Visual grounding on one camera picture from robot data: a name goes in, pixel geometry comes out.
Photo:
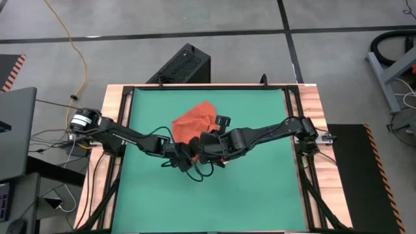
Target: wooden table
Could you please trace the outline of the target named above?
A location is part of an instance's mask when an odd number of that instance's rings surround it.
[[[122,90],[124,86],[157,86],[158,84],[109,84],[107,86],[107,91],[105,92],[103,107],[101,112],[104,116],[112,118],[115,122],[118,118],[118,112],[120,109],[120,103],[122,99]],[[200,84],[166,84],[166,86],[198,86]],[[236,84],[204,84],[204,86],[233,86]],[[262,84],[237,84],[239,86],[261,86]],[[289,84],[270,84],[270,85],[289,85]],[[322,110],[322,105],[319,98],[318,88],[315,84],[296,84],[299,87],[300,91],[300,99],[302,101],[302,108],[304,110],[304,115],[310,117],[313,121],[315,127],[319,129],[325,129],[326,121],[324,111]],[[296,104],[294,102],[294,98],[291,98],[292,105],[294,108],[294,113],[296,115]],[[124,109],[124,117],[122,120],[122,124],[127,124],[127,118],[129,116],[129,106],[131,102],[131,96],[127,97],[127,101],[125,104]],[[335,160],[333,150],[331,146],[319,146],[321,152],[325,153],[326,155],[330,156],[332,159]],[[103,191],[105,186],[105,181],[107,179],[107,171],[109,167],[109,156],[104,156],[102,160],[100,160],[99,164],[97,165],[98,159],[100,158],[103,150],[101,147],[95,147],[90,156],[90,164],[89,164],[89,177],[90,177],[90,188],[89,188],[89,199],[88,202],[86,200],[87,197],[87,182],[84,182],[83,192],[81,194],[81,198],[79,201],[79,208],[77,211],[77,216],[75,219],[75,224],[78,224],[82,213],[84,211],[86,205],[86,214],[81,220],[81,224],[88,219],[88,212],[91,209],[92,211],[100,203],[103,197]],[[112,179],[115,179],[115,176],[118,172],[118,165],[120,164],[120,159],[116,160],[116,166],[114,167]],[[92,188],[92,178],[93,178],[93,171],[97,167],[96,170],[96,178],[95,178],[95,185]],[[318,183],[320,188],[320,193],[322,199],[328,205],[328,207],[332,210],[335,216],[348,227],[352,227],[350,215],[348,212],[348,207],[346,205],[346,200],[343,192],[343,186],[341,184],[341,179],[339,177],[338,168],[329,160],[321,157],[319,154],[315,156],[315,168],[317,171]],[[94,197],[91,199],[91,193],[94,189]],[[311,206],[313,210],[313,219],[316,227],[320,227],[320,220],[318,216],[318,209],[314,199],[310,196]],[[107,205],[107,209],[105,211],[105,221],[104,221],[104,228],[109,228],[111,223],[111,214],[113,212],[113,203],[114,198],[112,198]]]

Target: yellow cable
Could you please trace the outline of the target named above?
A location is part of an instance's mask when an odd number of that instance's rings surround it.
[[[90,146],[84,146],[84,145],[82,145],[80,143],[78,143],[78,146],[81,147],[81,148],[83,148],[83,149],[86,149],[86,150],[91,150],[92,149],[92,147],[90,147]]]
[[[46,0],[44,0],[45,1],[45,3],[46,3],[46,5],[47,5],[47,7],[49,7],[49,9],[52,11],[52,13],[55,15],[55,17],[59,20],[59,23],[62,25],[62,27],[65,29],[65,32],[66,32],[66,36],[68,36],[68,40],[70,41],[70,43],[71,43],[71,46],[73,47],[73,49],[78,53],[78,55],[80,56],[80,58],[81,58],[81,60],[83,61],[83,64],[84,64],[84,81],[83,81],[83,83],[79,86],[79,88],[78,88],[78,90],[75,92],[75,96],[83,89],[83,87],[84,87],[84,85],[85,85],[85,83],[86,83],[86,78],[87,78],[87,71],[88,71],[88,69],[87,69],[87,66],[86,66],[86,62],[85,62],[85,59],[84,59],[84,57],[83,57],[83,54],[81,54],[81,52],[78,50],[78,48],[76,48],[76,46],[73,44],[73,42],[72,42],[72,37],[71,37],[71,34],[70,34],[70,32],[68,31],[68,29],[65,27],[65,24],[64,24],[64,22],[62,22],[62,20],[59,18],[59,16],[58,16],[58,14],[53,10],[53,8],[52,8],[52,6],[46,1]],[[70,101],[70,104],[69,104],[69,106],[71,107],[72,106],[72,104],[73,104],[73,99],[71,99],[71,101]],[[69,117],[69,115],[70,115],[70,108],[68,107],[67,109],[66,109],[66,117],[65,117],[65,126],[66,126],[66,129],[68,128],[68,122],[69,122],[69,120],[68,120],[68,117]]]

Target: wooden table edge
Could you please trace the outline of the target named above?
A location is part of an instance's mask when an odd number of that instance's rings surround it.
[[[327,126],[326,126],[326,121],[325,121],[325,117],[324,117],[324,112],[322,109],[322,104],[320,102],[320,98],[319,98],[319,93],[317,90],[317,86],[316,84],[279,84],[279,83],[273,83],[273,84],[268,84],[269,86],[288,86],[288,85],[297,85],[299,87],[300,93],[301,93],[301,100],[302,100],[302,107],[304,110],[304,114],[305,116],[309,117],[309,113],[310,112],[319,112],[319,110],[322,112],[322,115],[320,115],[320,119],[314,119],[311,118],[315,127],[318,127],[320,129],[325,129],[328,130]],[[104,116],[107,116],[109,118],[112,118],[115,122],[117,121],[118,118],[118,113],[120,110],[120,103],[122,100],[122,92],[123,92],[123,88],[125,86],[135,86],[135,87],[158,87],[159,84],[108,84],[107,85],[107,89],[105,92],[105,97],[103,100],[103,106],[101,109],[101,112],[103,113]],[[195,86],[209,86],[209,87],[216,87],[216,86],[254,86],[254,87],[258,87],[258,86],[264,86],[264,84],[229,84],[229,83],[223,83],[223,84],[164,84],[163,86],[165,87],[178,87],[178,86],[189,86],[189,87],[195,87]],[[313,88],[316,89],[316,91],[314,91],[316,94],[314,93],[310,93],[307,94],[308,96],[310,96],[309,98],[306,98],[308,100],[312,100],[315,103],[313,104],[313,107],[309,108],[307,107],[307,105],[305,105],[304,103],[304,99],[302,99],[302,95],[306,94],[306,90],[305,88],[311,89]],[[127,124],[127,117],[128,117],[128,110],[129,108],[125,108],[125,114],[124,114],[124,119],[122,121],[123,125]],[[332,157],[333,159],[335,159],[334,154],[333,154],[333,150],[331,146],[326,146],[326,147],[322,147],[320,146],[320,150],[324,151],[327,155],[329,155],[330,157]],[[96,147],[92,150],[91,152],[91,156],[90,156],[90,165],[89,165],[89,177],[90,177],[90,189],[89,189],[89,196],[91,195],[92,192],[92,188],[91,188],[91,184],[92,184],[92,172],[94,171],[96,165],[97,165],[97,161],[98,158],[101,156],[102,154],[102,148],[101,147]],[[318,183],[320,186],[320,189],[337,189],[338,188],[338,194],[335,196],[335,199],[338,200],[337,202],[334,202],[334,198],[332,196],[330,196],[330,193],[325,193],[325,192],[321,192],[321,196],[322,199],[327,203],[327,205],[330,207],[330,209],[334,212],[334,214],[339,218],[339,220],[347,225],[347,226],[351,226],[351,219],[350,219],[350,215],[348,212],[348,207],[346,206],[346,200],[345,200],[345,195],[343,194],[343,188],[342,188],[342,184],[341,184],[341,179],[339,178],[339,173],[338,173],[338,169],[335,166],[335,168],[332,166],[330,166],[330,164],[328,164],[328,162],[324,162],[322,161],[323,159],[320,159],[318,157],[315,157],[315,166],[317,167],[317,175],[318,175]],[[113,175],[112,175],[112,181],[115,178],[115,175],[118,171],[118,165],[120,163],[120,159],[117,159],[116,161],[116,166],[114,167],[114,171],[113,171]],[[102,160],[100,161],[99,167],[97,168],[97,172],[96,172],[96,182],[95,182],[95,186],[94,186],[94,198],[92,199],[92,203],[91,203],[91,208],[92,211],[94,211],[94,209],[96,208],[96,206],[100,203],[100,201],[103,198],[103,191],[104,191],[104,186],[105,186],[105,180],[107,178],[107,171],[108,171],[108,167],[109,167],[109,157],[108,156],[104,156],[104,158],[102,158]],[[325,170],[328,169],[328,167],[331,169],[332,171],[332,176],[334,178],[332,178],[332,180],[337,181],[338,184],[340,184],[341,186],[338,187],[328,187],[327,186],[327,181],[325,179],[322,179],[322,177],[320,177],[320,174],[325,174]],[[86,205],[86,210],[87,212],[90,210],[90,197],[88,198],[88,202],[86,203],[86,182],[87,177],[85,179],[84,182],[84,186],[83,186],[83,191],[81,193],[81,197],[80,197],[80,201],[79,201],[79,208],[77,210],[77,215],[75,218],[75,225],[78,224],[79,219],[82,216],[82,213],[84,211],[85,205]],[[111,223],[111,217],[112,217],[112,208],[114,204],[114,196],[113,198],[110,200],[109,204],[107,205],[106,211],[105,211],[105,221],[104,221],[104,228],[109,228],[110,223]],[[317,208],[316,208],[316,204],[315,204],[315,210],[314,210],[314,221],[315,221],[315,225],[319,226],[319,218],[317,217]],[[88,219],[88,214],[86,213],[83,217],[83,219],[81,220],[79,226],[83,225],[84,222]]]

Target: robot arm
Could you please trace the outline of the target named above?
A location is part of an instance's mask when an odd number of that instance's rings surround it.
[[[192,167],[192,156],[197,155],[202,164],[212,163],[225,167],[224,162],[238,159],[247,154],[256,145],[296,136],[300,142],[314,142],[318,133],[310,118],[288,117],[279,124],[259,129],[236,128],[226,132],[230,118],[217,116],[219,131],[202,133],[190,144],[171,142],[167,136],[143,135],[124,127],[110,118],[102,117],[98,110],[81,109],[75,113],[70,129],[77,135],[77,140],[96,140],[103,144],[105,152],[122,155],[123,145],[134,144],[147,155],[169,159],[170,166],[186,172]]]

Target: orange and black striped tape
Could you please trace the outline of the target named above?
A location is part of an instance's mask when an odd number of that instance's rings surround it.
[[[374,156],[376,157],[378,169],[380,170],[380,175],[382,176],[382,179],[383,179],[385,191],[387,193],[387,196],[390,199],[390,206],[391,206],[391,209],[393,210],[393,214],[396,217],[396,222],[397,222],[398,228],[400,230],[400,234],[405,234],[406,232],[404,231],[404,226],[403,226],[402,220],[400,219],[400,215],[398,213],[398,209],[397,209],[397,206],[396,206],[395,199],[393,197],[393,194],[391,193],[389,182],[387,181],[387,177],[385,176],[385,172],[384,172],[384,169],[383,169],[383,164],[382,164],[382,161],[380,160],[380,156],[378,155],[378,151],[377,151],[377,148],[376,148],[376,143],[374,142],[374,139],[372,137],[370,127],[367,124],[364,124],[364,127],[367,130],[367,133],[369,135],[370,145],[372,147],[372,151],[374,153]]]
[[[16,80],[21,67],[23,66],[23,63],[25,62],[25,59],[26,55],[20,55],[0,92],[8,92],[12,88],[12,85]]]

